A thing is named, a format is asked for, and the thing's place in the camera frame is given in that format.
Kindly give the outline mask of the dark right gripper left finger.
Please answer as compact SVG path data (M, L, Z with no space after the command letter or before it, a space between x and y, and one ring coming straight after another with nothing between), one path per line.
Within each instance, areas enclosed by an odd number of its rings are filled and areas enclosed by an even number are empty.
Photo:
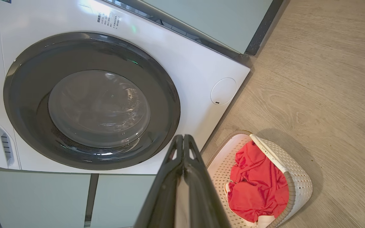
M135 228L174 227L177 186L183 174L182 164L183 136L177 135L171 141L165 159L135 222Z

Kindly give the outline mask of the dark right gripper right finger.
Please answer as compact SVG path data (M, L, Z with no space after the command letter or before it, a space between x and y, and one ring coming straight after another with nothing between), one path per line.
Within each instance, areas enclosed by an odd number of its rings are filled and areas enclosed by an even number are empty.
M183 137L183 170L189 188L189 227L230 228L219 195L191 135Z

